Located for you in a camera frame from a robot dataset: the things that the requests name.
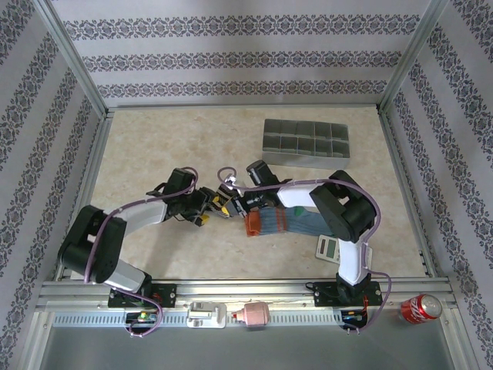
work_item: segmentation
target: beige floor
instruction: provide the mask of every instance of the beige floor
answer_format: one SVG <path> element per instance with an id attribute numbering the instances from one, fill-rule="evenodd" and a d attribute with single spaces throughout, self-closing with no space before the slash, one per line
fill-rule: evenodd
<path id="1" fill-rule="evenodd" d="M 216 171 L 261 158 L 263 121 L 305 119 L 350 127 L 348 173 L 380 204 L 383 220 L 371 239 L 373 268 L 391 276 L 424 276 L 401 192 L 374 107 L 160 109 L 117 112 L 92 198 L 114 207 L 144 196 L 174 167 L 192 166 L 200 186 L 216 189 Z M 280 178 L 327 177 L 333 171 L 272 166 Z M 204 227 L 169 220 L 126 238 L 121 258 L 154 278 L 324 278 L 337 265 L 315 258 L 316 237 L 247 237 L 243 220 L 211 217 Z"/>

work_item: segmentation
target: soda can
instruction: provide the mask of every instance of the soda can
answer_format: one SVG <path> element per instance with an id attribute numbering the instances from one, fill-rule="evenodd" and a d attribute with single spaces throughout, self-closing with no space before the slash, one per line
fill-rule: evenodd
<path id="1" fill-rule="evenodd" d="M 442 312 L 440 301 L 429 294 L 421 294 L 401 304 L 401 315 L 412 324 L 436 320 Z"/>

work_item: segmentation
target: patterned wallpaper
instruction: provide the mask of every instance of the patterned wallpaper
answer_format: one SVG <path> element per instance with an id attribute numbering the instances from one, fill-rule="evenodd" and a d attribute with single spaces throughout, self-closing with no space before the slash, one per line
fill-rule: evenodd
<path id="1" fill-rule="evenodd" d="M 15 368 L 99 119 L 29 0 L 0 1 L 0 369 Z"/>
<path id="2" fill-rule="evenodd" d="M 113 107 L 376 103 L 428 0 L 53 5 Z"/>
<path id="3" fill-rule="evenodd" d="M 387 116 L 480 368 L 493 368 L 492 41 L 490 3 L 449 3 Z"/>

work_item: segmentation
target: pink object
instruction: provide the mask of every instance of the pink object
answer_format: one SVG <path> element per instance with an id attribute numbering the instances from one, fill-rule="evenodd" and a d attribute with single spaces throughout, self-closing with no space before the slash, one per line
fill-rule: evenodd
<path id="1" fill-rule="evenodd" d="M 269 306 L 265 302 L 246 303 L 243 310 L 233 316 L 238 321 L 245 321 L 246 326 L 261 326 L 269 322 Z"/>

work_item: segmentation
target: white plastic part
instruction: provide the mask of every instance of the white plastic part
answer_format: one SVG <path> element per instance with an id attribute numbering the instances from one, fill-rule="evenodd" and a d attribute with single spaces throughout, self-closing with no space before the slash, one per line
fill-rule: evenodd
<path id="1" fill-rule="evenodd" d="M 167 207 L 166 203 L 158 200 L 130 207 L 115 217 L 126 221 L 125 236 L 127 236 L 141 227 L 163 222 Z M 113 210 L 105 210 L 105 214 L 109 214 L 111 211 Z"/>
<path id="2" fill-rule="evenodd" d="M 320 184 L 303 185 L 298 187 L 283 187 L 277 192 L 280 202 L 286 207 L 316 207 L 310 197 L 310 192 Z"/>
<path id="3" fill-rule="evenodd" d="M 116 269 L 105 281 L 105 284 L 136 293 L 142 286 L 145 278 L 146 275 L 141 270 L 122 260 L 118 260 Z"/>
<path id="4" fill-rule="evenodd" d="M 339 276 L 351 285 L 360 283 L 368 273 L 363 267 L 361 248 L 361 243 L 355 244 L 339 239 Z"/>
<path id="5" fill-rule="evenodd" d="M 186 326 L 193 329 L 226 327 L 226 305 L 224 303 L 193 302 L 188 311 Z"/>

